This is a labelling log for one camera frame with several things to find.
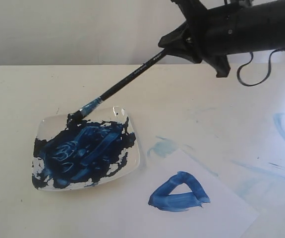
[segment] paintbrush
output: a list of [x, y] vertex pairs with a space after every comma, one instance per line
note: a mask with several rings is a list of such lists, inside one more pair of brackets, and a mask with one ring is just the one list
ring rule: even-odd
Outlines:
[[141, 75], [143, 72], [148, 70], [151, 66], [155, 65], [159, 60], [161, 60], [163, 57], [167, 55], [167, 50], [164, 49], [157, 55], [155, 55], [153, 58], [151, 58], [149, 61], [144, 63], [142, 66], [140, 66], [138, 69], [133, 71], [130, 75], [125, 77], [123, 80], [115, 84], [113, 87], [108, 89], [105, 93], [103, 93], [98, 98], [94, 99], [90, 103], [83, 106], [80, 110], [76, 111], [73, 114], [68, 115], [67, 119], [67, 126], [69, 126], [71, 123], [76, 123], [82, 119], [84, 119], [86, 116], [88, 116], [95, 108], [97, 108], [102, 102], [107, 100], [109, 97], [114, 95], [116, 92], [120, 91], [122, 88], [124, 88], [128, 83], [133, 81], [135, 78], [137, 78], [139, 75]]

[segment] black cable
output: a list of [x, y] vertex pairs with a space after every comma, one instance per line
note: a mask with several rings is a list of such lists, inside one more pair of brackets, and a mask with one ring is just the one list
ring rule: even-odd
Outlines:
[[241, 83], [243, 86], [246, 86], [246, 87], [253, 87], [253, 86], [257, 86], [257, 85], [262, 84], [263, 82], [265, 82], [265, 81], [270, 77], [271, 70], [272, 70], [272, 66], [271, 66], [271, 56], [272, 56], [274, 53], [279, 52], [279, 51], [282, 51], [282, 50], [275, 50], [275, 51], [272, 51], [272, 52], [271, 52], [271, 54], [270, 54], [270, 56], [269, 56], [269, 61], [268, 61], [268, 73], [267, 73], [266, 77], [265, 77], [263, 80], [261, 80], [259, 83], [256, 83], [256, 84], [247, 84], [247, 83], [244, 83], [244, 82], [242, 81], [242, 79], [241, 79], [241, 76], [240, 76], [240, 72], [241, 72], [242, 68], [244, 68], [246, 65], [249, 65], [249, 64], [252, 62], [253, 58], [254, 58], [253, 53], [250, 52], [250, 55], [251, 55], [250, 61], [249, 61], [248, 63], [245, 63], [245, 64], [243, 64], [242, 66], [240, 66], [240, 67], [238, 68], [238, 70], [237, 70], [237, 79], [238, 79], [239, 83]]

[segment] paper sheet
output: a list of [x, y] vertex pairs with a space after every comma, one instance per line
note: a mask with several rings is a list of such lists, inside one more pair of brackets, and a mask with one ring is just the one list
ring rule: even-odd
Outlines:
[[[195, 176], [211, 202], [185, 212], [161, 211], [148, 205], [150, 195], [178, 171]], [[180, 150], [139, 176], [124, 177], [122, 181], [126, 186], [121, 186], [110, 197], [105, 196], [104, 206], [97, 206], [92, 211], [96, 217], [89, 218], [91, 237], [239, 238], [258, 216], [242, 199]], [[182, 192], [190, 192], [190, 188], [183, 184], [172, 194]]]

